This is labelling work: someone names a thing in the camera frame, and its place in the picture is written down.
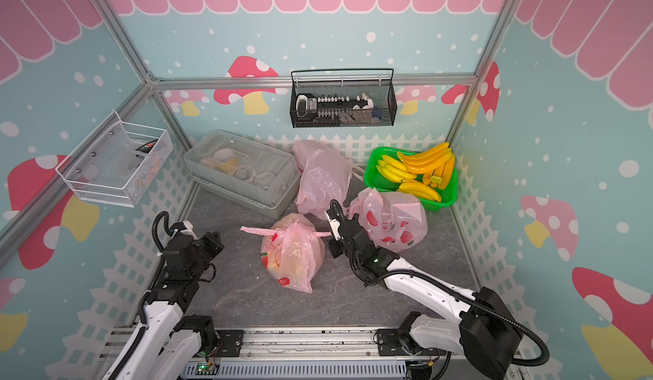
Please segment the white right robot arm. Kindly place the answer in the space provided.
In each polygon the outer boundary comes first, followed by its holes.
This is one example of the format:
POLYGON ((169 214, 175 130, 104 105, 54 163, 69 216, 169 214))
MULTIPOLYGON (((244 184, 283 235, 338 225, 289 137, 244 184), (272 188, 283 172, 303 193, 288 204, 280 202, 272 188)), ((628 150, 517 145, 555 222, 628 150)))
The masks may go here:
POLYGON ((545 341, 517 322, 501 297, 484 287, 475 292, 442 281, 386 248, 375 246, 358 218, 345 215, 332 200, 326 217, 333 257, 347 257, 354 275, 367 287, 380 286, 417 301, 437 314, 413 311, 396 331, 403 351, 417 356, 443 350, 445 361, 462 355, 480 374, 502 379, 510 366, 538 367, 549 362, 545 341))

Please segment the orange banana bunch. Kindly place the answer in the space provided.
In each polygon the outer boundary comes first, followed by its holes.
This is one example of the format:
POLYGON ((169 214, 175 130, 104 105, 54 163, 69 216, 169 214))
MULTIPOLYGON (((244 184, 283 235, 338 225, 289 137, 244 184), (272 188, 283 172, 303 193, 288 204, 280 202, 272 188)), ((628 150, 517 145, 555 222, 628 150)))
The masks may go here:
POLYGON ((414 155, 398 152, 397 157, 409 173, 421 175, 427 186, 444 190, 452 180, 456 157, 448 142, 414 155))

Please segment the pink plastic bag front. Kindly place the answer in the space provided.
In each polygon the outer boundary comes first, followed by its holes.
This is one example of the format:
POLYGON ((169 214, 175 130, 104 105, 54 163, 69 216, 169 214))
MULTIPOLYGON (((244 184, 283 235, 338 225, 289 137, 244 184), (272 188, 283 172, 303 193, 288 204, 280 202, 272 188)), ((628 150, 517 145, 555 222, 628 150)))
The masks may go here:
POLYGON ((304 215, 291 213, 268 229, 242 226, 241 231, 263 237, 260 259, 283 287, 312 293, 311 282, 323 265, 326 245, 321 232, 304 215))

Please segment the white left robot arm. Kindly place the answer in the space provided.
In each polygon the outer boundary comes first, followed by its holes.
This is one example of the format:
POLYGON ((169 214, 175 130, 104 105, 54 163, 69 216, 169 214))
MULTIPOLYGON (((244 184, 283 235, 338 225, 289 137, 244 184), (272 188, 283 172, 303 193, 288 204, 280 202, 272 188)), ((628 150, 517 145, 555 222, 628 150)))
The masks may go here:
POLYGON ((189 221, 172 224, 162 211, 151 235, 160 259, 156 283, 141 298, 139 322, 105 379, 176 379, 191 358, 208 361, 223 346, 211 317, 185 313, 204 273, 217 275, 213 261, 224 250, 219 233, 197 237, 189 221))

